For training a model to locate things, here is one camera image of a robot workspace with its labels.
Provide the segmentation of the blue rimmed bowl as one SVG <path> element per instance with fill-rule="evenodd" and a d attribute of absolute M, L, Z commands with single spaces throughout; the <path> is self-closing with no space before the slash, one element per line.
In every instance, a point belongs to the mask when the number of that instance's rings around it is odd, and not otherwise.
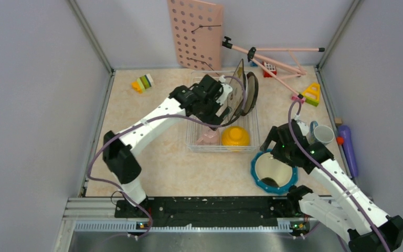
<path fill-rule="evenodd" d="M 250 162 L 250 174 L 256 186 L 266 193 L 283 195 L 298 182 L 298 168 L 275 159 L 270 151 L 260 151 L 254 156 Z"/>

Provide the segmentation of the square floral plate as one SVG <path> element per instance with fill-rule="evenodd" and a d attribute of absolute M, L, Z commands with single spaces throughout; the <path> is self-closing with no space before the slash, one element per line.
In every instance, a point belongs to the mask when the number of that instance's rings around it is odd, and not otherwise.
<path fill-rule="evenodd" d="M 232 74 L 232 76 L 240 79 L 243 83 L 246 83 L 243 59 L 239 61 L 239 64 L 237 65 L 235 72 Z M 233 88 L 233 91 L 229 95 L 229 98 L 227 100 L 227 107 L 230 108 L 230 113 L 228 114 L 227 119 L 228 121 L 231 121 L 236 116 L 240 106 L 242 105 L 243 93 L 242 93 L 242 86 L 236 79 L 230 78 L 229 85 Z"/>

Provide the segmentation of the white pink handled cup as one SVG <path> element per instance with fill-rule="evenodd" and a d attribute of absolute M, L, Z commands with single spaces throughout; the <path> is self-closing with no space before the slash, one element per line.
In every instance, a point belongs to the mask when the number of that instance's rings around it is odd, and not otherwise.
<path fill-rule="evenodd" d="M 220 145 L 220 133 L 218 130 L 213 130 L 209 127 L 204 127 L 201 135 L 196 141 L 196 145 Z"/>

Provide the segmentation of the orange yellow bowl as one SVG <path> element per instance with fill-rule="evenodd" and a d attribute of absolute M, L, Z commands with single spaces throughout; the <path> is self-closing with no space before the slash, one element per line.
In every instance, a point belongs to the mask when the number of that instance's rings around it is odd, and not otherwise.
<path fill-rule="evenodd" d="M 221 143 L 225 146 L 248 146 L 250 144 L 250 135 L 243 127 L 231 126 L 223 130 Z"/>

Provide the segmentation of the white wire dish rack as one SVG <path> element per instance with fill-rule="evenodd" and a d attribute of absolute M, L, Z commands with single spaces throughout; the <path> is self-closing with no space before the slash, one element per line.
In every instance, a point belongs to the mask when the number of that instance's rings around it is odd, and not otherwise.
<path fill-rule="evenodd" d="M 245 86 L 247 88 L 247 78 L 246 75 L 250 71 L 244 71 L 245 74 L 245 81 L 246 83 Z M 231 76 L 234 73 L 232 70 L 223 70 L 223 71 L 193 71 L 190 74 L 190 82 L 191 83 L 198 83 L 201 78 L 204 75 L 210 75 L 214 79 L 219 79 L 220 76 L 225 75 L 225 76 Z M 239 126 L 245 128 L 250 135 L 250 144 L 248 146 L 225 146 L 222 145 L 220 142 L 220 145 L 196 145 L 196 141 L 199 138 L 199 136 L 202 133 L 202 130 L 204 127 L 201 124 L 195 123 L 195 122 L 188 122 L 187 123 L 187 128 L 186 128 L 186 145 L 191 151 L 194 152 L 252 152 L 256 150 L 260 144 L 260 132 L 259 132 L 259 123 L 258 123 L 258 113 L 257 113 L 257 107 L 248 113 L 246 116 L 240 116 L 236 121 L 228 121 L 226 118 L 224 123 L 227 122 L 232 122 L 231 126 Z M 221 140 L 221 134 L 223 130 L 225 130 L 228 127 L 224 128 L 219 128 L 217 129 L 220 133 L 220 140 Z"/>

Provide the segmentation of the dark red rimmed plate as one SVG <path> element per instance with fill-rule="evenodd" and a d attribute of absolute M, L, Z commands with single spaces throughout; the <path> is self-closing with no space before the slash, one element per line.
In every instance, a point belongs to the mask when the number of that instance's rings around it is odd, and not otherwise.
<path fill-rule="evenodd" d="M 245 108 L 240 114 L 241 116 L 246 116 L 255 108 L 259 93 L 259 82 L 257 76 L 253 72 L 249 72 L 247 73 L 246 78 L 248 94 Z"/>

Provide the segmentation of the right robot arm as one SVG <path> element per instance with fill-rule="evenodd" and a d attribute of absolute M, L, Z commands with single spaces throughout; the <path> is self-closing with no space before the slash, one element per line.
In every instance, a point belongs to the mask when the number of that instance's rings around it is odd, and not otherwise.
<path fill-rule="evenodd" d="M 309 215 L 332 230 L 351 251 L 394 251 L 403 241 L 403 218 L 379 208 L 341 169 L 322 143 L 308 143 L 300 126 L 291 120 L 273 126 L 261 145 L 288 166 L 305 170 L 330 192 L 338 207 L 321 199 L 305 185 L 292 185 L 287 193 L 287 210 L 293 216 Z"/>

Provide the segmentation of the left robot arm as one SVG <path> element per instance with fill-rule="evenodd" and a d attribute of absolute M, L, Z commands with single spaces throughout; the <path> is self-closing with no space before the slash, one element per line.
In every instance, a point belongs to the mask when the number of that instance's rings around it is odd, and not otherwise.
<path fill-rule="evenodd" d="M 212 129 L 221 125 L 230 110 L 219 110 L 232 92 L 233 88 L 227 84 L 225 76 L 214 79 L 204 75 L 190 87 L 176 87 L 136 124 L 124 131 L 109 131 L 104 135 L 102 159 L 119 181 L 121 191 L 129 197 L 127 209 L 133 216 L 141 217 L 147 211 L 146 193 L 139 179 L 142 168 L 136 156 L 180 119 L 197 118 Z"/>

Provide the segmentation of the blue white mug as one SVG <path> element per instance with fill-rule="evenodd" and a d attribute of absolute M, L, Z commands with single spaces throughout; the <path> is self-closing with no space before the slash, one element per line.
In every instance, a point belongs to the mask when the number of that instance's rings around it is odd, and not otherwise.
<path fill-rule="evenodd" d="M 317 121 L 310 123 L 307 141 L 309 144 L 322 143 L 328 145 L 335 140 L 335 134 L 332 128 L 326 125 L 318 124 Z"/>

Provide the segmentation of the pink toy block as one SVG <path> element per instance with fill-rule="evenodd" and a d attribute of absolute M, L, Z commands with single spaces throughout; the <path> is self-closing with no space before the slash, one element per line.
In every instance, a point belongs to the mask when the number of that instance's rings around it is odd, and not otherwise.
<path fill-rule="evenodd" d="M 302 104 L 304 104 L 305 101 L 306 101 L 306 98 L 302 94 L 298 94 L 298 95 L 292 95 L 291 100 L 292 101 L 299 101 Z"/>

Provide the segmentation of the yellow green toy block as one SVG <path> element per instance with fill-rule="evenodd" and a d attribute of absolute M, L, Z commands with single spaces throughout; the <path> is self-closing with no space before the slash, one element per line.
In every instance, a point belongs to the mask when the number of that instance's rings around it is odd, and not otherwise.
<path fill-rule="evenodd" d="M 305 102 L 312 106 L 317 107 L 320 103 L 321 88 L 317 82 L 310 84 L 303 92 Z"/>

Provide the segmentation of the stacked colourful toy blocks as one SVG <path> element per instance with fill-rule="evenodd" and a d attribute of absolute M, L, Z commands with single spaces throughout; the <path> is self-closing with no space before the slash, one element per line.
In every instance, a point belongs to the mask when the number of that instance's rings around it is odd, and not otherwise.
<path fill-rule="evenodd" d="M 154 80 L 152 76 L 147 73 L 138 77 L 134 82 L 131 83 L 131 87 L 138 93 L 144 93 L 145 90 L 154 86 Z"/>

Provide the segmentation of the red white toy block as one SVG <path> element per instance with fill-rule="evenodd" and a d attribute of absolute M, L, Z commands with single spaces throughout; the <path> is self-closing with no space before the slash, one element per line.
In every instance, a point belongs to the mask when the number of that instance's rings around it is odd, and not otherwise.
<path fill-rule="evenodd" d="M 277 69 L 274 65 L 269 64 L 268 62 L 263 61 L 262 62 L 263 66 L 265 67 L 265 69 L 267 69 L 268 71 L 270 71 L 273 75 L 277 75 Z M 267 71 L 263 70 L 263 77 L 264 78 L 272 78 L 272 75 L 269 74 Z"/>

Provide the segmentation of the purple handled tool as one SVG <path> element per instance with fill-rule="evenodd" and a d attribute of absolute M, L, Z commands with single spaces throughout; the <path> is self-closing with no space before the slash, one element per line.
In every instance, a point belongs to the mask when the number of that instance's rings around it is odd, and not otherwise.
<path fill-rule="evenodd" d="M 351 139 L 351 130 L 347 125 L 342 124 L 339 127 L 337 127 L 337 132 L 338 132 L 338 136 L 336 138 L 337 144 L 342 146 L 343 148 L 350 174 L 352 177 L 358 177 L 359 170 Z"/>

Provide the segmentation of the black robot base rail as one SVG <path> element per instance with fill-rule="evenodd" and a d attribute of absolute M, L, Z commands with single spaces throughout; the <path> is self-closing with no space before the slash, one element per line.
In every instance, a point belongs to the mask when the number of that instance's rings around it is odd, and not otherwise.
<path fill-rule="evenodd" d="M 118 200 L 114 216 L 136 220 L 136 229 L 191 227 L 206 231 L 276 230 L 306 235 L 315 224 L 295 213 L 285 196 L 148 197 L 139 207 Z"/>

